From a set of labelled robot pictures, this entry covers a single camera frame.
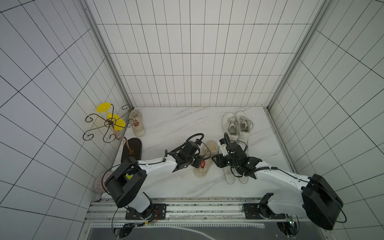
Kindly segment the beige sneaker red label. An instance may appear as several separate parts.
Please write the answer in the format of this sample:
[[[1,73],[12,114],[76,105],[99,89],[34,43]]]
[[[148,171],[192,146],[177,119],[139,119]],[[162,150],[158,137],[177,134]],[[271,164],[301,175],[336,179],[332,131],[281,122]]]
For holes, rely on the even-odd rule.
[[[204,178],[212,163],[212,157],[216,156],[219,152],[219,147],[215,141],[208,141],[207,143],[203,143],[203,148],[200,153],[200,157],[203,159],[197,169],[194,169],[194,174],[198,178]]]
[[[139,110],[132,110],[129,115],[130,120],[133,121],[131,126],[135,136],[143,136],[146,132],[144,127],[143,115]]]

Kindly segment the grey shoe insole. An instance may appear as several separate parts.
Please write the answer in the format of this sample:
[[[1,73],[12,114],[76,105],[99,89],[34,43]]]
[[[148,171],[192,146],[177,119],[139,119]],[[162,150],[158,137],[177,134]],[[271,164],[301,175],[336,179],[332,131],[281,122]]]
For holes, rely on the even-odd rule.
[[[239,181],[242,183],[242,184],[247,184],[247,182],[249,181],[249,177],[244,177],[244,176],[241,176],[240,178],[238,178]]]
[[[235,182],[235,176],[233,175],[230,167],[224,168],[224,175],[229,185],[232,185]]]

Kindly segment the white leather sneaker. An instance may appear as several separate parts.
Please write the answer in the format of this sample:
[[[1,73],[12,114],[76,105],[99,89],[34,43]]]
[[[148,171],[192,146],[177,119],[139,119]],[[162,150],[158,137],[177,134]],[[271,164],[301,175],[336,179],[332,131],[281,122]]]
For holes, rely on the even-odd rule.
[[[239,111],[236,113],[236,120],[239,126],[238,140],[244,143],[248,143],[251,130],[254,127],[253,122],[247,117],[245,112]]]
[[[239,125],[236,117],[232,113],[226,113],[222,120],[222,128],[227,133],[230,140],[237,140],[239,137]]]

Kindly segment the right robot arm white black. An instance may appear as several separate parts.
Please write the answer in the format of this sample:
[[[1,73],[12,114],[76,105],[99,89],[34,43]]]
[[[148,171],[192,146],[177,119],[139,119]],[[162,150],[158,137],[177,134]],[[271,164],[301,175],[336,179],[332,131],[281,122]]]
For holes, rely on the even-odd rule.
[[[341,198],[320,175],[298,175],[247,156],[235,141],[219,141],[219,154],[213,161],[219,168],[236,171],[237,178],[252,178],[278,187],[266,193],[256,207],[263,219],[277,215],[306,217],[324,230],[333,230],[344,206]]]

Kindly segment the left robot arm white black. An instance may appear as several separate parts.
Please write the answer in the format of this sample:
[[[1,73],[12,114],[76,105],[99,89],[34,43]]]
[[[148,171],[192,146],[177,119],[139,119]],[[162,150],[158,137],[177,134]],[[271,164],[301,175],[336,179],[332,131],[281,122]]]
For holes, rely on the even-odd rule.
[[[130,207],[139,213],[151,205],[151,199],[141,190],[147,177],[173,173],[200,161],[201,140],[187,141],[162,158],[137,161],[132,157],[117,165],[105,180],[106,190],[118,208]]]

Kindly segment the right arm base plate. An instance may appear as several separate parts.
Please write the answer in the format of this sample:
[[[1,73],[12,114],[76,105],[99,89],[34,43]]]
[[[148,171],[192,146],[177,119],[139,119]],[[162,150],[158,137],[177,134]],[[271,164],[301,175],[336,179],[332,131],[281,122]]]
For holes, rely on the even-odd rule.
[[[243,204],[242,210],[247,220],[285,220],[285,214],[273,213],[267,205],[259,205],[257,203]]]

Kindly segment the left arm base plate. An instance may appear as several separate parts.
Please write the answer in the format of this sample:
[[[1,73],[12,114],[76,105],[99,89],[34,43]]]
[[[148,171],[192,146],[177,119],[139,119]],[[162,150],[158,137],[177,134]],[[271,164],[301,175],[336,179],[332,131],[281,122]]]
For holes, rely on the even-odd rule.
[[[134,208],[129,207],[125,216],[126,220],[133,221],[154,221],[164,220],[167,213],[167,204],[150,204],[150,206],[139,213]]]

